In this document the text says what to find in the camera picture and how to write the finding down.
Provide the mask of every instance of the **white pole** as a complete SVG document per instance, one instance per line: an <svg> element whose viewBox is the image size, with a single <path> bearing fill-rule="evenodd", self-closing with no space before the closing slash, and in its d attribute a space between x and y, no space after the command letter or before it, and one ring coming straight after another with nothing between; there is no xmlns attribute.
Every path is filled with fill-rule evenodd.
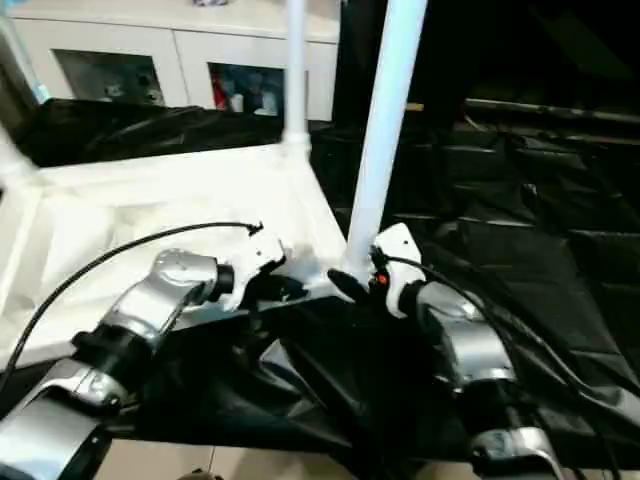
<svg viewBox="0 0 640 480"><path fill-rule="evenodd" d="M0 187L13 188L36 181L38 169L22 155L0 125Z"/></svg>
<svg viewBox="0 0 640 480"><path fill-rule="evenodd" d="M16 62L16 66L20 70L20 73L22 73L27 85L36 97L36 100L38 103L44 103L50 98L49 92L47 88L36 78L36 74L33 70L33 66L31 65L31 61L29 60L29 56L26 53L25 47L20 41L20 37L16 33L11 20L5 15L6 12L0 12L0 36L2 36L7 42L9 50Z"/></svg>
<svg viewBox="0 0 640 480"><path fill-rule="evenodd" d="M287 70L285 74L284 142L309 144L306 121L305 24L306 0L287 1Z"/></svg>
<svg viewBox="0 0 640 480"><path fill-rule="evenodd" d="M389 0L344 268L362 278L378 231L428 0Z"/></svg>

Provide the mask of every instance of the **white cabinet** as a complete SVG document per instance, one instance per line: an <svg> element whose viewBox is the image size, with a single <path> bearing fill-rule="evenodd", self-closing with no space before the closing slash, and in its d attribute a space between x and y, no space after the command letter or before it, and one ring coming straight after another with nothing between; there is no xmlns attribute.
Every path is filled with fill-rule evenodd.
<svg viewBox="0 0 640 480"><path fill-rule="evenodd" d="M307 117L330 120L339 1L308 0ZM281 114L286 1L26 0L8 11L52 97Z"/></svg>

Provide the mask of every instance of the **silver metal joint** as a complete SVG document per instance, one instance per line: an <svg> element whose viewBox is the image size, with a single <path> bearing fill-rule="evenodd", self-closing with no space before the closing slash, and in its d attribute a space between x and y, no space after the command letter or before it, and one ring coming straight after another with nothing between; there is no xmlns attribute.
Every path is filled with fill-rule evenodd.
<svg viewBox="0 0 640 480"><path fill-rule="evenodd" d="M184 308L204 303L217 281L215 258L165 250L156 257L149 275L129 288L102 322L135 333L156 350Z"/></svg>
<svg viewBox="0 0 640 480"><path fill-rule="evenodd" d="M53 399L40 397L2 421L0 466L7 465L19 478L54 480L91 438L99 425L91 418Z"/></svg>
<svg viewBox="0 0 640 480"><path fill-rule="evenodd" d="M127 390L113 377L72 358L63 358L51 367L6 418L10 418L51 388L64 390L71 397L96 408L122 404L128 396Z"/></svg>
<svg viewBox="0 0 640 480"><path fill-rule="evenodd" d="M438 282L425 285L418 302L440 323L440 348L452 367L454 389L478 380L516 380L502 339L467 298Z"/></svg>
<svg viewBox="0 0 640 480"><path fill-rule="evenodd" d="M477 435L471 442L471 448L495 461L538 457L549 465L558 479L564 478L549 437L538 427L489 430Z"/></svg>

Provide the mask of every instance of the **white shelf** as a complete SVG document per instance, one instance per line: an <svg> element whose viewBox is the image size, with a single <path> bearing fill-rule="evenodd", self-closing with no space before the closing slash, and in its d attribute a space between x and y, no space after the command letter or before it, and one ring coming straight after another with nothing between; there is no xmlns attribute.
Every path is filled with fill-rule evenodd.
<svg viewBox="0 0 640 480"><path fill-rule="evenodd" d="M308 0L307 41L337 44L340 0ZM286 37L286 0L231 0L195 7L192 0L27 0L12 18L170 28L253 37Z"/></svg>

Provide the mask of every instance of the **items in cabinet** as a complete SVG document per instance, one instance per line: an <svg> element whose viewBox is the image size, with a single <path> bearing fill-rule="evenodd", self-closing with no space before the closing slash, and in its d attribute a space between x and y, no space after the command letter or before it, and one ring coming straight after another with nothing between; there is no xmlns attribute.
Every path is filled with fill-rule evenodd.
<svg viewBox="0 0 640 480"><path fill-rule="evenodd" d="M217 7L227 3L229 0L193 0L193 4L197 7Z"/></svg>
<svg viewBox="0 0 640 480"><path fill-rule="evenodd" d="M164 106L151 57L54 50L75 98Z"/></svg>
<svg viewBox="0 0 640 480"><path fill-rule="evenodd" d="M278 68L209 63L218 110L256 115L284 112L284 72Z"/></svg>

